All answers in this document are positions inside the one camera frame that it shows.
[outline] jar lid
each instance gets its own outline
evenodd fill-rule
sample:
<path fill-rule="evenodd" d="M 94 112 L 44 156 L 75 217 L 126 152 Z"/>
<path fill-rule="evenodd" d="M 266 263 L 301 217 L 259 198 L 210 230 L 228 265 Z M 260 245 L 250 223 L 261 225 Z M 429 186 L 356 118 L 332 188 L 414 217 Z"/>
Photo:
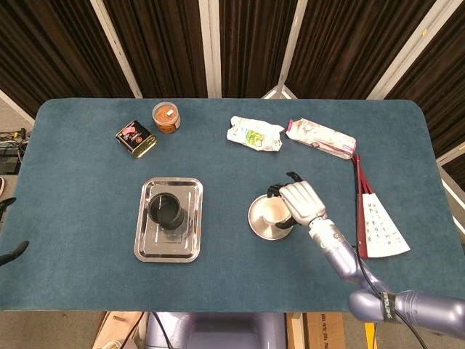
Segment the jar lid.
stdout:
<path fill-rule="evenodd" d="M 161 102 L 153 108 L 152 117 L 159 125 L 171 125 L 179 118 L 177 106 L 171 102 Z"/>

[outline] crumpled wrapper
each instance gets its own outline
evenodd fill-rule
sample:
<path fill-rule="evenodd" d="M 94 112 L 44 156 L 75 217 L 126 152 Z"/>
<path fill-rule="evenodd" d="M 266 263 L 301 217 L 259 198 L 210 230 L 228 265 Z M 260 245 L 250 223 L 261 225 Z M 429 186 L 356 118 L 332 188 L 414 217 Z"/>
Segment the crumpled wrapper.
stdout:
<path fill-rule="evenodd" d="M 354 137 L 306 119 L 290 120 L 286 134 L 292 140 L 343 159 L 352 158 L 357 146 Z"/>
<path fill-rule="evenodd" d="M 279 125 L 233 116 L 231 126 L 226 138 L 256 151 L 279 151 L 283 144 L 280 133 L 284 127 Z"/>

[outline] dark curtain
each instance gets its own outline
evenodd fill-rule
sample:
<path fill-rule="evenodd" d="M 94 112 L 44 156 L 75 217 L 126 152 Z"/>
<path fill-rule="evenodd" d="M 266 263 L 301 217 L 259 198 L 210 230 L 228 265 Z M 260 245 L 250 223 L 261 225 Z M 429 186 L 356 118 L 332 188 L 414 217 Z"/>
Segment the dark curtain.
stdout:
<path fill-rule="evenodd" d="M 279 79 L 297 0 L 219 2 L 223 97 L 263 97 Z"/>
<path fill-rule="evenodd" d="M 309 0 L 286 86 L 298 98 L 366 98 L 433 3 Z"/>
<path fill-rule="evenodd" d="M 0 1 L 0 89 L 32 117 L 50 98 L 133 97 L 90 1 Z"/>
<path fill-rule="evenodd" d="M 460 155 L 442 167 L 462 190 L 465 190 L 465 155 Z"/>
<path fill-rule="evenodd" d="M 437 157 L 465 141 L 465 2 L 387 97 L 420 106 Z"/>
<path fill-rule="evenodd" d="M 105 6 L 144 97 L 208 97 L 198 1 Z"/>

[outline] metal saucer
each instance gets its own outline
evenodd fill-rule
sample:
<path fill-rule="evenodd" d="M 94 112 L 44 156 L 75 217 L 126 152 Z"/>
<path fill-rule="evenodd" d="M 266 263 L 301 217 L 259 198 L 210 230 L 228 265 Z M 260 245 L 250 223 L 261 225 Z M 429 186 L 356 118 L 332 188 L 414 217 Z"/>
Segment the metal saucer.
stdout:
<path fill-rule="evenodd" d="M 292 230 L 292 227 L 288 229 L 280 229 L 275 225 L 267 224 L 262 217 L 262 207 L 265 201 L 268 199 L 266 195 L 259 196 L 252 202 L 252 205 L 248 209 L 248 223 L 250 228 L 256 235 L 265 240 L 279 240 L 285 238 Z"/>

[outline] white cup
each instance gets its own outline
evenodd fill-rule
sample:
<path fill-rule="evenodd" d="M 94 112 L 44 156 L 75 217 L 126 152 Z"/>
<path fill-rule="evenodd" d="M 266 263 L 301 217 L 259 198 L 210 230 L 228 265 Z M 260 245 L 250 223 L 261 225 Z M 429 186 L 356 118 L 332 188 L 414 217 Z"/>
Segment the white cup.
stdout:
<path fill-rule="evenodd" d="M 282 198 L 268 198 L 263 204 L 262 217 L 268 225 L 285 222 L 291 218 L 291 213 Z"/>

